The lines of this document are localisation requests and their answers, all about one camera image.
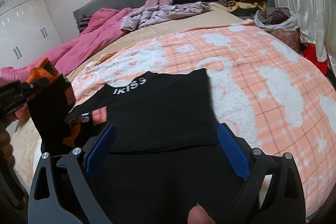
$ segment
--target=peach checkered blanket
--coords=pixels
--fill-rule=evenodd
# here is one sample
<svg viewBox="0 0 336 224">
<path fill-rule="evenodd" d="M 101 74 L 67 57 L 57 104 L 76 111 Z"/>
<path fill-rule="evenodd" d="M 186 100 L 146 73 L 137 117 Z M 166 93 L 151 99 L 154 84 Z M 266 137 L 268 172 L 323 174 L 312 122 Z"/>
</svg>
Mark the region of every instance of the peach checkered blanket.
<svg viewBox="0 0 336 224">
<path fill-rule="evenodd" d="M 336 182 L 335 90 L 312 63 L 252 24 L 188 30 L 103 55 L 73 81 L 77 104 L 105 83 L 125 86 L 146 71 L 207 68 L 217 120 L 251 147 L 293 154 L 310 215 Z"/>
</svg>

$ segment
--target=striped pillow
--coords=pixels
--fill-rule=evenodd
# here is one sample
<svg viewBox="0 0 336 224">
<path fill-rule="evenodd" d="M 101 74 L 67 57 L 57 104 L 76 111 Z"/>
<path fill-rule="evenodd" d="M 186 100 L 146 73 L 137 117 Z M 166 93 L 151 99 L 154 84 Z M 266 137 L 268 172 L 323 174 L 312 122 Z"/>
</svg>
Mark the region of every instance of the striped pillow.
<svg viewBox="0 0 336 224">
<path fill-rule="evenodd" d="M 89 21 L 90 21 L 91 17 L 92 16 L 82 16 L 81 21 L 80 21 L 79 26 L 78 26 L 79 33 L 81 33 L 82 31 L 84 31 L 86 29 L 86 27 L 89 24 Z"/>
</svg>

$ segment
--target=finger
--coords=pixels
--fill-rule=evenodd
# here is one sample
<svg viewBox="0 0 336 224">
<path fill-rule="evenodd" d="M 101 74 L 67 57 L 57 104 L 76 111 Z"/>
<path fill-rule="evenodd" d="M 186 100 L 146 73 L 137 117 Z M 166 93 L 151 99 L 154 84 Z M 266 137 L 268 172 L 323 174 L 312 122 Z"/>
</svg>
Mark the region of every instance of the finger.
<svg viewBox="0 0 336 224">
<path fill-rule="evenodd" d="M 5 144 L 4 146 L 0 147 L 0 158 L 7 158 L 13 153 L 13 146 L 9 143 Z"/>
<path fill-rule="evenodd" d="M 10 155 L 9 157 L 5 158 L 5 162 L 13 167 L 15 164 L 15 157 L 13 155 Z"/>
<path fill-rule="evenodd" d="M 4 130 L 0 132 L 0 146 L 2 146 L 3 144 L 9 143 L 11 141 L 11 137 L 9 135 L 9 133 Z"/>
<path fill-rule="evenodd" d="M 197 204 L 189 211 L 188 224 L 215 224 L 215 221 L 201 205 Z"/>
</svg>

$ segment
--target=beige bedsheet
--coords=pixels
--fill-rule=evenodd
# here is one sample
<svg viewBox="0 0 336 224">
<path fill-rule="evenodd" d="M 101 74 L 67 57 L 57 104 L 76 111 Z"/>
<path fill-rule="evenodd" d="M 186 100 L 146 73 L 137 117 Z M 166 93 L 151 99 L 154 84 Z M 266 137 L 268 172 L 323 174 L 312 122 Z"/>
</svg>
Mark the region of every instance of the beige bedsheet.
<svg viewBox="0 0 336 224">
<path fill-rule="evenodd" d="M 117 53 L 138 41 L 148 40 L 157 36 L 181 32 L 197 27 L 232 24 L 243 21 L 224 11 L 221 7 L 221 5 L 213 5 L 211 11 L 201 15 L 160 23 L 128 33 L 85 61 L 81 66 L 68 75 L 68 79 L 72 82 L 88 63 L 97 61 L 102 54 L 111 52 Z M 34 123 L 29 119 L 25 123 L 18 123 L 11 140 L 11 144 L 14 148 L 13 154 L 16 158 L 15 169 L 28 186 L 32 183 L 34 171 L 40 158 L 41 143 L 38 141 L 38 137 L 39 134 Z"/>
</svg>

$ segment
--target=blue gripper pad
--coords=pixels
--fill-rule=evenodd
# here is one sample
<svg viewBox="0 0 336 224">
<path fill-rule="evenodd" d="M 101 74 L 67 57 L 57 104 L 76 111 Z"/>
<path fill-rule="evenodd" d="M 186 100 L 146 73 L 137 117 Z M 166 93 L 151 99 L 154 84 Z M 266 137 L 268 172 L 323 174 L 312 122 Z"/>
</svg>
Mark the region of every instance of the blue gripper pad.
<svg viewBox="0 0 336 224">
<path fill-rule="evenodd" d="M 91 153 L 86 157 L 85 176 L 87 179 L 98 174 L 115 139 L 116 126 L 112 123 L 96 142 L 95 146 L 91 150 Z"/>
<path fill-rule="evenodd" d="M 249 161 L 231 134 L 222 124 L 217 128 L 217 138 L 229 159 L 232 168 L 236 172 L 236 175 L 242 177 L 244 181 L 247 181 L 250 175 Z"/>
</svg>

